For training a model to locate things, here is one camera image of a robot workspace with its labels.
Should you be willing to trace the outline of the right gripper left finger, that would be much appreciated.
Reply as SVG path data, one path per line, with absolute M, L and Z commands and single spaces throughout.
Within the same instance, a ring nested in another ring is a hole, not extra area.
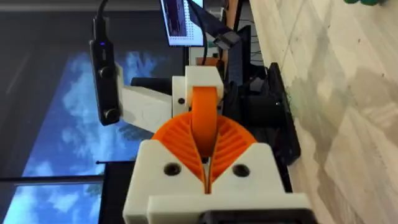
M 123 207 L 125 223 L 196 223 L 205 196 L 205 171 L 182 113 L 142 141 Z

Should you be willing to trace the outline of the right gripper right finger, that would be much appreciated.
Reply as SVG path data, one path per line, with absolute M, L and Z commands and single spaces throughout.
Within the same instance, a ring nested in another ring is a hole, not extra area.
M 217 126 L 208 192 L 282 193 L 284 186 L 270 145 L 257 142 L 248 130 L 225 116 L 218 116 Z

